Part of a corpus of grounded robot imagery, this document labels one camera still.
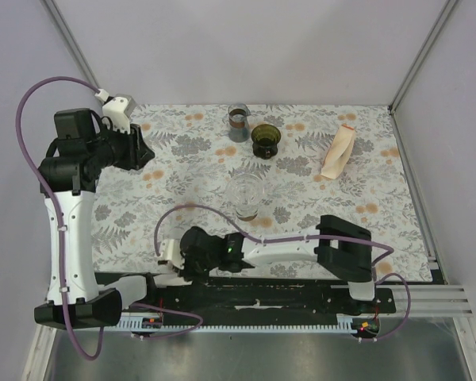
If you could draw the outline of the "clear glass dripper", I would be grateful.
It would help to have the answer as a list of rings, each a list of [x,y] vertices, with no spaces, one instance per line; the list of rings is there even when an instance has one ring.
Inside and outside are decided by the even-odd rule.
[[[241,221],[252,221],[258,215],[265,188],[261,178],[238,174],[229,180],[225,193],[236,217]]]

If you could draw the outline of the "glass carafe with brown band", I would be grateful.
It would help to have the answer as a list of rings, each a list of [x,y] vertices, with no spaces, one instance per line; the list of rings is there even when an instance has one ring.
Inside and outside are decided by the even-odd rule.
[[[237,103],[228,107],[228,137],[235,143],[244,143],[248,140],[250,110],[243,103]]]

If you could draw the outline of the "dark olive glass dripper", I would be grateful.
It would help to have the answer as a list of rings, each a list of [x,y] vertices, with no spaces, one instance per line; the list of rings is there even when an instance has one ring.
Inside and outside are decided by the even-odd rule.
[[[277,155],[278,143],[282,138],[280,130],[269,124],[257,125],[251,131],[253,154],[263,160]]]

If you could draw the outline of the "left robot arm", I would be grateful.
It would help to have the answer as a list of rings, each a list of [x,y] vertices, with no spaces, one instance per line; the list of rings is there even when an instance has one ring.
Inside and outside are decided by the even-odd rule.
[[[140,127],[117,131],[109,117],[87,108],[54,115],[57,137],[39,171],[51,233],[51,280],[34,320],[56,329],[89,329],[117,325],[131,304],[153,310],[159,292],[145,275],[124,275],[103,286],[94,274],[91,219],[102,170],[139,171],[155,153],[144,143]]]

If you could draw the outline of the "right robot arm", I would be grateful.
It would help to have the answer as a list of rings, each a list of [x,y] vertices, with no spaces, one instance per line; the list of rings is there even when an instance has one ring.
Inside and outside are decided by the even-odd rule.
[[[181,239],[178,273],[187,281],[202,280],[214,269],[240,273],[277,262],[314,262],[347,282],[348,305],[362,313],[376,303],[370,242],[369,230],[332,215],[300,237],[281,234],[257,242],[239,232],[219,237],[192,227]]]

